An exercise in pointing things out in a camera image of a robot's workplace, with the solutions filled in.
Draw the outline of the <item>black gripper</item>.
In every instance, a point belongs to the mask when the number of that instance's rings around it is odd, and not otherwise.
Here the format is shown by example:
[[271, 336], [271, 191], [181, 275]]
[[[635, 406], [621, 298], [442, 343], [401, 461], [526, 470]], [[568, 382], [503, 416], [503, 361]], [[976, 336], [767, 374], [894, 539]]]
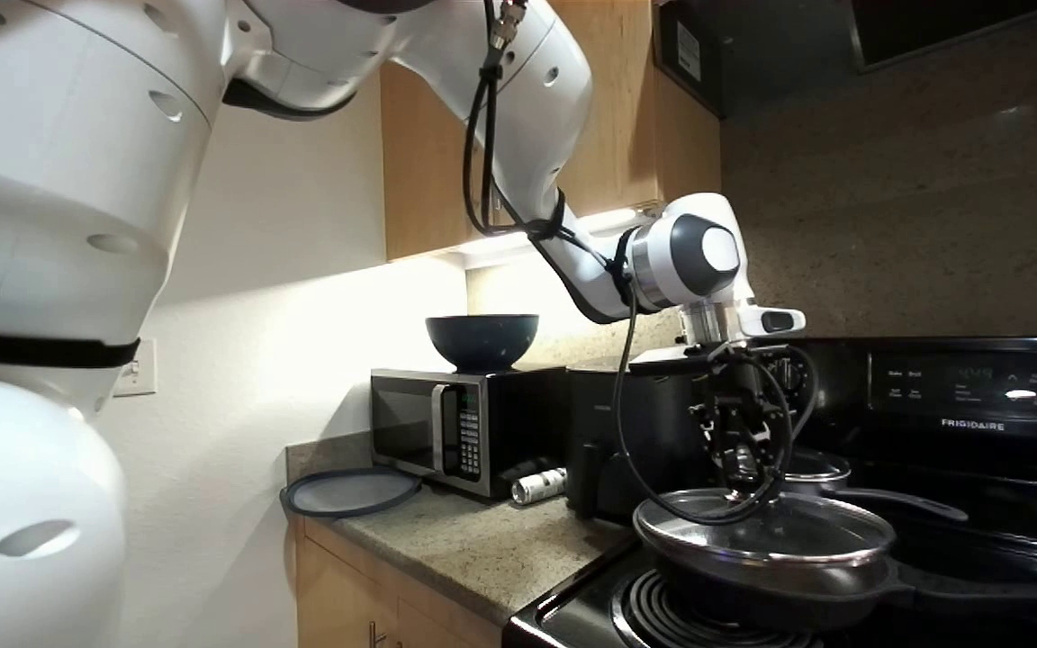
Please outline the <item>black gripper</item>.
[[795, 416], [761, 358], [731, 354], [698, 366], [692, 416], [711, 458], [711, 482], [731, 505], [761, 505], [778, 488]]

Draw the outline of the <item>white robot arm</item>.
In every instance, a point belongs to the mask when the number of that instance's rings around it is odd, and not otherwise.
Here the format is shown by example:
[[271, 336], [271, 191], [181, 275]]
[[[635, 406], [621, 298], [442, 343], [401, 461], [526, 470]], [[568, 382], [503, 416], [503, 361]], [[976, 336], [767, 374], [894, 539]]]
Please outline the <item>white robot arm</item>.
[[784, 326], [738, 218], [686, 194], [614, 240], [560, 188], [591, 65], [551, 0], [0, 0], [0, 648], [112, 648], [124, 470], [94, 416], [136, 358], [219, 107], [333, 115], [383, 65], [464, 126], [584, 316], [681, 310], [696, 347]]

